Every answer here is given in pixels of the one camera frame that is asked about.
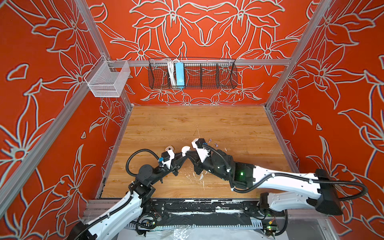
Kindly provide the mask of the white round charging case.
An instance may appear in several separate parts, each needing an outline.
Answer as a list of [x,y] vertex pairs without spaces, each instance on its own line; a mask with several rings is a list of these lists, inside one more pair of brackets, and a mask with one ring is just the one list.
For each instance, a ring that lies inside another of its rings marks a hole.
[[191,150],[190,146],[184,146],[182,147],[182,156],[185,157],[187,152]]

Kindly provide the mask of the cream earbud charging case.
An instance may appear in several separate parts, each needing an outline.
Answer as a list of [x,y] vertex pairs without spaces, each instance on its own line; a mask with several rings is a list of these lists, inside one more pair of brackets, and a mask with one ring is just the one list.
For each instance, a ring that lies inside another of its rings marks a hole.
[[167,146],[167,147],[165,148],[165,151],[169,151],[169,150],[174,151],[175,149],[174,149],[173,146]]

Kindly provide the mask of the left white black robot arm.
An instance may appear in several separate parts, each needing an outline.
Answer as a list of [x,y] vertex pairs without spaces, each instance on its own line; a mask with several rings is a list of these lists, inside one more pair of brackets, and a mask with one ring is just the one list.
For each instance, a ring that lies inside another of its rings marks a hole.
[[[130,170],[132,159],[143,152],[153,155],[159,163],[154,168],[143,165],[137,174]],[[127,225],[135,226],[139,235],[154,230],[158,225],[158,218],[152,211],[152,195],[155,192],[153,185],[162,182],[163,178],[172,173],[175,176],[188,157],[194,151],[186,146],[181,153],[174,153],[171,149],[159,157],[154,151],[141,149],[134,152],[127,160],[126,171],[135,177],[129,185],[126,195],[98,218],[84,224],[76,224],[71,230],[69,240],[111,240]]]

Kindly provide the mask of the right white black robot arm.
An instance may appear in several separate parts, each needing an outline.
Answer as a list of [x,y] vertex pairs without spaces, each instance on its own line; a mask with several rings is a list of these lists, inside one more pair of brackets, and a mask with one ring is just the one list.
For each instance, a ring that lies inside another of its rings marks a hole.
[[314,174],[293,174],[235,162],[233,157],[213,148],[188,148],[183,156],[191,159],[195,171],[203,170],[228,181],[233,192],[250,193],[256,189],[274,189],[278,194],[262,193],[259,209],[282,212],[290,209],[314,209],[332,216],[342,215],[341,203],[363,197],[368,188],[359,182],[333,181],[324,170]]

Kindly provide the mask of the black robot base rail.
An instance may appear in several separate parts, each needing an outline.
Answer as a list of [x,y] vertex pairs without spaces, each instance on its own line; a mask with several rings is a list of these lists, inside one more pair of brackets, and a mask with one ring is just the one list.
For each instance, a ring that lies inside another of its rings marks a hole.
[[153,199],[140,224],[156,231],[181,228],[224,228],[280,231],[286,213],[264,210],[256,199]]

